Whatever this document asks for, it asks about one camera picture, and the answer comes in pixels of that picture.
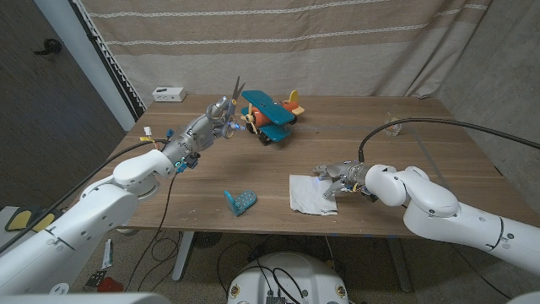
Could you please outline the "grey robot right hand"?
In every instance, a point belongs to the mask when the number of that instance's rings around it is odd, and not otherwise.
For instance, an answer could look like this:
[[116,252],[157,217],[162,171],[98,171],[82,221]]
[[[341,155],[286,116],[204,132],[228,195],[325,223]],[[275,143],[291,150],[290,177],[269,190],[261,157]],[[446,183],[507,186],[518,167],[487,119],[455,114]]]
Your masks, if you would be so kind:
[[363,162],[346,160],[327,165],[315,166],[312,171],[318,174],[319,180],[331,180],[332,184],[323,193],[324,198],[330,198],[337,192],[361,193],[369,201],[375,202],[378,198],[366,187],[365,178],[370,169]]

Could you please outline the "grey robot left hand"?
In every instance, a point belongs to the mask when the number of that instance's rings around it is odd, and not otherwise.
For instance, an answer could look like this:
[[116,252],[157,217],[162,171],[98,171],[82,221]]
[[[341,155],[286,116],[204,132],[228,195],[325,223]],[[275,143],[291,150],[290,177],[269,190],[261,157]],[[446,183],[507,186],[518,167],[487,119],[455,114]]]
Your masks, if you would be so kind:
[[236,99],[227,97],[210,104],[204,114],[191,121],[164,148],[163,153],[174,166],[194,168],[203,150],[212,146],[218,138],[232,138],[240,127],[235,119],[236,105]]

